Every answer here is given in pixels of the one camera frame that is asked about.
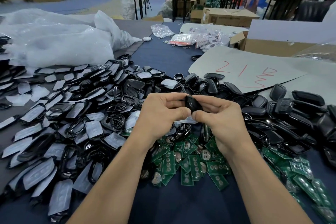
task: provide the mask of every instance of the table top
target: table top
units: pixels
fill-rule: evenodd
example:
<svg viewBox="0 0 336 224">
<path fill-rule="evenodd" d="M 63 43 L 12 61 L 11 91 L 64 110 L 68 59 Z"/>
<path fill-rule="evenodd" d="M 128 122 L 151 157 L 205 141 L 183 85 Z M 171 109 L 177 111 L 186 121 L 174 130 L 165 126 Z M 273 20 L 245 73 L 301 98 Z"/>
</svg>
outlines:
<svg viewBox="0 0 336 224">
<path fill-rule="evenodd" d="M 164 23 L 175 33 L 180 31 L 181 25 L 177 23 Z M 188 74 L 188 68 L 193 61 L 193 55 L 200 55 L 200 49 L 191 47 L 171 47 L 163 43 L 169 37 L 153 39 L 145 42 L 133 54 L 134 64 L 165 71 L 170 77 L 176 73 Z M 320 178 L 328 188 L 331 197 L 336 200 L 336 172 L 327 167 L 320 154 L 311 150 L 307 154 L 313 174 Z M 167 186 L 154 187 L 151 184 L 139 184 L 129 224 L 249 224 L 248 215 L 244 207 L 237 183 L 233 175 L 225 176 L 229 186 L 219 191 L 211 178 L 206 175 L 195 184 L 194 187 L 182 186 L 180 171 L 170 180 Z M 314 213 L 311 205 L 313 202 L 304 195 L 298 194 L 305 204 L 304 210 L 315 224 L 323 224 L 323 221 Z M 47 224 L 48 205 L 38 205 L 35 208 L 29 206 L 30 195 L 20 197 L 13 202 L 6 202 L 0 207 L 2 224 L 25 223 Z M 71 204 L 73 212 L 80 200 Z"/>
</svg>

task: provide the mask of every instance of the left hand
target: left hand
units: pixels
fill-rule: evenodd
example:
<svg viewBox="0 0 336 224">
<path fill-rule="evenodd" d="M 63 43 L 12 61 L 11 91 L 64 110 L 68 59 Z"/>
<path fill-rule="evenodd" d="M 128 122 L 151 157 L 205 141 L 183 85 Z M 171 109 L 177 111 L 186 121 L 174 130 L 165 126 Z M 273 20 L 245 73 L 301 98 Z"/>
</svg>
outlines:
<svg viewBox="0 0 336 224">
<path fill-rule="evenodd" d="M 154 142 L 164 136 L 176 120 L 184 120 L 191 115 L 191 110 L 184 106 L 186 93 L 151 93 L 142 104 L 139 118 L 131 135 L 146 139 L 150 149 Z"/>
</svg>

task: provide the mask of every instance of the person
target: person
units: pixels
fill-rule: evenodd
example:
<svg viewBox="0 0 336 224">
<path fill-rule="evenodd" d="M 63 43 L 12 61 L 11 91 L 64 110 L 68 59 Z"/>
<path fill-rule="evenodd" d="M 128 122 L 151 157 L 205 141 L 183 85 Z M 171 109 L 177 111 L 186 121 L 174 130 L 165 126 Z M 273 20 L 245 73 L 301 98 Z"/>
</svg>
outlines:
<svg viewBox="0 0 336 224">
<path fill-rule="evenodd" d="M 127 223 L 142 163 L 149 148 L 176 120 L 191 115 L 185 93 L 152 93 L 118 154 L 77 208 L 68 224 Z M 210 126 L 228 160 L 252 224 L 313 224 L 254 146 L 239 104 L 212 96 L 193 96 L 204 111 L 192 118 Z"/>
</svg>

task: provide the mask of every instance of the finger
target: finger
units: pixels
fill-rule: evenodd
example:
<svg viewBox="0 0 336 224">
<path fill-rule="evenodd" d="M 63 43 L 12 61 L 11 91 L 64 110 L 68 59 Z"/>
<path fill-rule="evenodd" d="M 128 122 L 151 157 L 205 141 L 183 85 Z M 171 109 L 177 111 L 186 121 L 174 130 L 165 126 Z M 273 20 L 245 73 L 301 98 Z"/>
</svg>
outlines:
<svg viewBox="0 0 336 224">
<path fill-rule="evenodd" d="M 209 105 L 207 103 L 199 102 L 203 107 L 203 111 L 211 112 L 211 113 L 219 113 L 221 110 L 219 107 L 215 107 L 213 105 Z"/>
<path fill-rule="evenodd" d="M 160 93 L 160 97 L 164 98 L 167 102 L 175 101 L 175 100 L 182 100 L 187 95 L 188 95 L 187 93 L 178 93 L 178 92 Z"/>
<path fill-rule="evenodd" d="M 179 107 L 176 109 L 170 109 L 170 114 L 174 121 L 185 120 L 191 115 L 191 110 L 187 107 Z"/>
<path fill-rule="evenodd" d="M 215 107 L 229 107 L 231 105 L 231 101 L 221 99 L 221 98 L 216 98 L 213 96 L 204 96 L 204 95 L 193 95 L 193 98 L 195 98 L 198 102 L 203 102 L 207 103 L 209 105 L 213 105 Z"/>
<path fill-rule="evenodd" d="M 179 100 L 176 100 L 176 101 L 170 101 L 170 102 L 167 102 L 166 103 L 166 107 L 167 108 L 175 108 L 175 107 L 181 107 L 181 106 L 184 106 L 184 102 L 183 101 L 179 101 Z"/>
<path fill-rule="evenodd" d="M 211 125 L 212 121 L 213 121 L 213 115 L 212 113 L 207 113 L 204 111 L 195 111 L 192 113 L 192 118 L 197 121 L 197 122 L 202 122 L 202 123 L 206 123 L 208 125 Z"/>
</svg>

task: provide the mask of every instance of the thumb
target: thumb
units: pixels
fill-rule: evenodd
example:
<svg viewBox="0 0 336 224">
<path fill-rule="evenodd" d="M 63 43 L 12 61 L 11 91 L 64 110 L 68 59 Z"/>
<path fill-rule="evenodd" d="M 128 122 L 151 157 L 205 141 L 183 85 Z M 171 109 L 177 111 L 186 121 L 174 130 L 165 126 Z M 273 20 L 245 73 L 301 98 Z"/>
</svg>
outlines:
<svg viewBox="0 0 336 224">
<path fill-rule="evenodd" d="M 195 111 L 192 113 L 192 118 L 197 122 L 202 122 L 210 125 L 212 113 L 207 113 L 205 111 Z"/>
<path fill-rule="evenodd" d="M 188 116 L 191 115 L 191 110 L 187 107 L 179 107 L 176 109 L 170 109 L 172 113 L 172 118 L 176 120 L 185 120 Z"/>
</svg>

